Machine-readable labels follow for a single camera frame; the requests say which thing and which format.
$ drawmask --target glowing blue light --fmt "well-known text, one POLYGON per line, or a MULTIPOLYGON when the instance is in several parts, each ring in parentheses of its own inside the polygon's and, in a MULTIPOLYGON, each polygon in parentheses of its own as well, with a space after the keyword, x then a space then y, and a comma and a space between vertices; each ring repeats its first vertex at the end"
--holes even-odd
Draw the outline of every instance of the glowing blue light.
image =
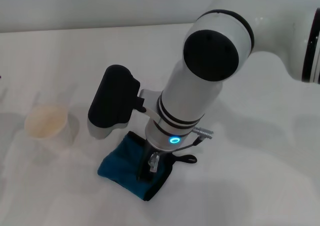
POLYGON ((170 143, 176 144, 176 143, 180 142, 180 138, 178 138, 178 137, 172 137, 172 138, 170 138, 169 141, 170 141, 170 143))

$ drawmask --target white table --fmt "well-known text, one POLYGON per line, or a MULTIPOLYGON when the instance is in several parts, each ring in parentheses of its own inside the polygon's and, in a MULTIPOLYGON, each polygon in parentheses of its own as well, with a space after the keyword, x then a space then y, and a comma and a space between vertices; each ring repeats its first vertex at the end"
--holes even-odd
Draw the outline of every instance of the white table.
POLYGON ((320 86, 296 82, 274 55, 251 55, 200 126, 191 148, 144 202, 96 171, 148 118, 97 141, 87 113, 107 66, 128 67, 141 88, 162 90, 191 25, 0 34, 0 225, 320 225, 320 86), (23 122, 37 103, 69 106, 74 145, 55 155, 23 122))

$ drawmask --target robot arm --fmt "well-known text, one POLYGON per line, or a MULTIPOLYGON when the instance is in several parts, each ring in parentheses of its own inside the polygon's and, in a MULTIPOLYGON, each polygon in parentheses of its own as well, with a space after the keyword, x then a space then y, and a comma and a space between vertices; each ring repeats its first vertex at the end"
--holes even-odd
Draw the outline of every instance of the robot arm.
POLYGON ((266 0, 214 0, 189 30, 182 60, 164 90, 142 90, 137 97, 140 85, 122 68, 123 74, 117 72, 119 80, 126 78, 125 83, 135 85, 135 95, 119 98, 115 93, 117 100, 126 101, 126 117, 117 121, 112 113, 112 122, 97 125, 97 118, 109 120, 101 117, 105 108, 119 115, 124 112, 120 102, 109 105, 105 98, 120 84, 124 95, 127 90, 119 80, 104 86, 105 74, 89 111, 89 130, 99 131, 99 138, 104 138, 117 125, 126 126, 132 109, 137 109, 150 117, 145 128, 147 142, 158 151, 174 151, 195 130, 221 91, 222 82, 234 75, 252 52, 274 53, 294 79, 320 83, 319 31, 320 9, 286 8, 266 0))

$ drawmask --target blue cloth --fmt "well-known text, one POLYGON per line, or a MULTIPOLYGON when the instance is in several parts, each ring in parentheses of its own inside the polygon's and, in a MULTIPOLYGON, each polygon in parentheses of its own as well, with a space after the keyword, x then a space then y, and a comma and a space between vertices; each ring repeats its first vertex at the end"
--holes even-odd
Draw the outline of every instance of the blue cloth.
POLYGON ((162 161, 159 162, 157 174, 152 182, 137 181, 137 173, 143 153, 143 146, 126 135, 119 146, 102 161, 98 169, 98 175, 115 181, 145 200, 145 194, 164 174, 165 165, 162 161))

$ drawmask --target paper cup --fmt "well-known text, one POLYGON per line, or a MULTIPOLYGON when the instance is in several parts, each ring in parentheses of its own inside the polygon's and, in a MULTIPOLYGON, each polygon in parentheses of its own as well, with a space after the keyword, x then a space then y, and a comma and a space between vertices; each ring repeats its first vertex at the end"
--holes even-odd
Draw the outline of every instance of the paper cup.
POLYGON ((28 136, 53 152, 72 145, 68 110, 59 105, 40 105, 32 109, 24 122, 28 136))

